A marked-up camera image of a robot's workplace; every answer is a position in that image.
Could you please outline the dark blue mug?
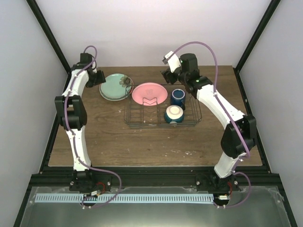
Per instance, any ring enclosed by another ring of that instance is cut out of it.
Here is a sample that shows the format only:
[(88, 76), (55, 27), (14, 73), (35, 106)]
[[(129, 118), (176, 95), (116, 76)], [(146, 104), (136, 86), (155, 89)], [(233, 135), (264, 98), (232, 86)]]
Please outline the dark blue mug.
[(186, 93), (182, 89), (174, 89), (170, 95), (170, 105), (177, 105), (180, 106), (183, 110), (186, 109), (185, 107), (186, 102)]

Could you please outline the mint green plate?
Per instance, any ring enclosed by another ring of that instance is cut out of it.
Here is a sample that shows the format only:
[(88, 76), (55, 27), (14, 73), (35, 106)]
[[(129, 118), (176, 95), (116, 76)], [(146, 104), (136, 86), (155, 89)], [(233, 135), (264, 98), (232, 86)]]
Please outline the mint green plate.
[(121, 74), (121, 73), (115, 73), (115, 74), (111, 74), (109, 76), (106, 77), (106, 83), (102, 83), (99, 86), (100, 88), (105, 88), (105, 89), (118, 89), (118, 88), (130, 88), (129, 91), (129, 95), (132, 92), (134, 86), (134, 82), (133, 80), (125, 75), (125, 74)]

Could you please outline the pink top plate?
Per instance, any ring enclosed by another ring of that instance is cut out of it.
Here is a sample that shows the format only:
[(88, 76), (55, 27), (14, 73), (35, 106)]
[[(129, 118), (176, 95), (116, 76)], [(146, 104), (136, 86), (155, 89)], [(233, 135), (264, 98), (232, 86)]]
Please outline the pink top plate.
[(168, 97), (166, 88), (158, 83), (147, 82), (136, 86), (132, 99), (144, 106), (154, 106), (163, 103)]

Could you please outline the pink plate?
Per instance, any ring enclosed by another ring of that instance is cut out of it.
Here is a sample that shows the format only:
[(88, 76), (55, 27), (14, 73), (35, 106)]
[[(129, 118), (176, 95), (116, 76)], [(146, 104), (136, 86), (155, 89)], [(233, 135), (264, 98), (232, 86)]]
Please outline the pink plate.
[(99, 92), (103, 98), (109, 101), (120, 101), (128, 97), (130, 88), (105, 89), (100, 88)]
[(154, 106), (163, 103), (168, 97), (166, 88), (158, 83), (147, 82), (136, 86), (132, 99), (144, 106)]

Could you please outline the teal white bowl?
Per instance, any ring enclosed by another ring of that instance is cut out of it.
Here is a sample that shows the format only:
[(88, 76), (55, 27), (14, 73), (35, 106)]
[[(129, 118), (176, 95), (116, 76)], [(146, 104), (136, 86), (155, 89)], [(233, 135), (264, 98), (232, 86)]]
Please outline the teal white bowl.
[(184, 121), (184, 111), (178, 105), (170, 105), (164, 112), (164, 119), (166, 123), (181, 123)]

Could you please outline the wire dish rack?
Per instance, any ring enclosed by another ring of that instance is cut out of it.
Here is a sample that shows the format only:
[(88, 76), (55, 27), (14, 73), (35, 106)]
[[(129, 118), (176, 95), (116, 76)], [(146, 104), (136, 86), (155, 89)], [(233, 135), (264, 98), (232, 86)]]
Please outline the wire dish rack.
[(177, 126), (195, 126), (202, 120), (202, 113), (199, 102), (191, 95), (186, 95), (184, 121), (181, 123), (166, 123), (164, 112), (170, 106), (170, 95), (174, 89), (182, 89), (181, 84), (162, 84), (168, 92), (167, 99), (154, 106), (144, 106), (136, 103), (132, 99), (132, 92), (127, 97), (124, 110), (125, 123), (131, 128), (149, 128), (149, 127), (177, 127)]

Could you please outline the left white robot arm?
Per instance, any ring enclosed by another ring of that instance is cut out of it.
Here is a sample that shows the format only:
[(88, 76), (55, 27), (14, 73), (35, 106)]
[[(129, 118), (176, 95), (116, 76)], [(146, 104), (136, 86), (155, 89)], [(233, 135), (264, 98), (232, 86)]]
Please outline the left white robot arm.
[(85, 140), (88, 117), (82, 101), (82, 93), (85, 87), (93, 87), (103, 82), (105, 82), (104, 74), (96, 69), (95, 63), (87, 66), (77, 63), (72, 67), (67, 88), (54, 100), (59, 124), (69, 138), (75, 172), (85, 172), (91, 168)]

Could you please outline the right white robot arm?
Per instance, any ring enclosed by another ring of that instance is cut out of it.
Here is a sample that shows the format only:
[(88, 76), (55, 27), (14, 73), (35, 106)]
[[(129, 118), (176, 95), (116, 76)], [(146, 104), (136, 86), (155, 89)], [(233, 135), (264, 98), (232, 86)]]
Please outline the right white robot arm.
[(220, 191), (227, 185), (227, 177), (234, 174), (237, 164), (250, 157), (250, 151), (256, 145), (256, 119), (235, 108), (216, 90), (214, 82), (200, 75), (195, 54), (186, 53), (178, 57), (170, 51), (164, 56), (163, 62), (169, 66), (162, 72), (166, 82), (180, 82), (223, 126), (223, 153), (214, 166), (216, 175), (210, 179), (211, 187)]

